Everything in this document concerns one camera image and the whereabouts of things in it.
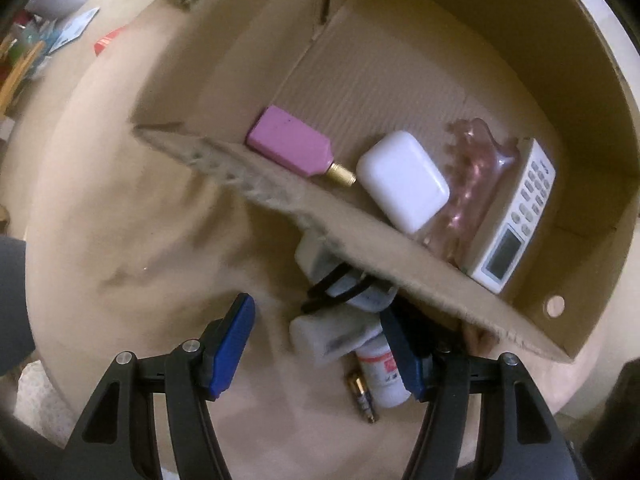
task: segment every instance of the white calculator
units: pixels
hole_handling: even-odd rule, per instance
[[[523,139],[518,147],[522,166],[515,184],[498,193],[462,266],[463,272],[495,293],[527,249],[556,179],[556,170],[535,139]]]

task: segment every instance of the beige tabletop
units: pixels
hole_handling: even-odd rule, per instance
[[[424,406],[409,400],[370,426],[342,382],[348,361],[316,370],[291,351],[288,322],[308,287],[293,259],[298,229],[129,134],[135,97],[186,17],[157,0],[134,20],[87,71],[47,149],[26,288],[49,377],[79,415],[118,352],[168,352],[242,290],[255,298],[257,322],[231,388],[209,405],[233,478],[399,478]],[[573,365],[505,342],[487,355],[516,351],[557,411],[598,348],[596,333]],[[171,467],[162,397],[156,404]],[[470,427],[478,413],[475,404]],[[463,462],[475,445],[468,434]]]

